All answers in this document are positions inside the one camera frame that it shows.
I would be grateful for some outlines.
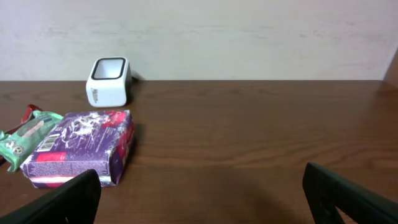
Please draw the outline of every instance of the green wrapper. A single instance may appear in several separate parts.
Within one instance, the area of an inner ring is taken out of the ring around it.
[[[13,134],[0,130],[0,155],[11,163],[8,171],[15,172],[37,145],[58,124],[63,116],[48,111],[33,111],[34,119],[23,124]]]

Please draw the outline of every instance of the plastic wrapper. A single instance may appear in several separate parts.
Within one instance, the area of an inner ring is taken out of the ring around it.
[[[63,116],[35,110],[32,119],[5,133],[0,131],[0,155],[11,163],[8,171],[15,172],[37,145],[55,127]]]
[[[87,169],[102,186],[122,175],[132,143],[129,110],[68,113],[21,165],[34,187],[57,187]]]

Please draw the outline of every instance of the brown wooden tabletop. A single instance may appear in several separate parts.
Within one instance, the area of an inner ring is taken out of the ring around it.
[[[89,105],[85,82],[0,82],[0,129],[26,106]],[[135,155],[96,223],[313,223],[309,161],[398,201],[398,90],[377,81],[143,82]],[[48,189],[0,166],[0,216]]]

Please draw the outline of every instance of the black rim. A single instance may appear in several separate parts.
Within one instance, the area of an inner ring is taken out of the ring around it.
[[[121,59],[121,60],[123,60],[122,69],[120,70],[119,76],[116,77],[116,78],[95,78],[95,77],[94,77],[94,74],[95,74],[95,72],[97,71],[98,64],[100,63],[100,61],[102,61],[102,60],[107,60],[107,59]],[[101,59],[97,60],[97,62],[95,63],[95,67],[94,67],[93,73],[91,74],[91,78],[94,79],[94,80],[118,79],[118,78],[120,78],[120,77],[122,76],[122,74],[123,74],[124,64],[126,64],[126,59],[124,59],[124,58],[101,58]]]

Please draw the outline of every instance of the purple package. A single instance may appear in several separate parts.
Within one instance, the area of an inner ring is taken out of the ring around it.
[[[134,123],[126,111],[68,113],[21,164],[34,187],[58,187],[87,169],[101,185],[115,186],[132,143]]]

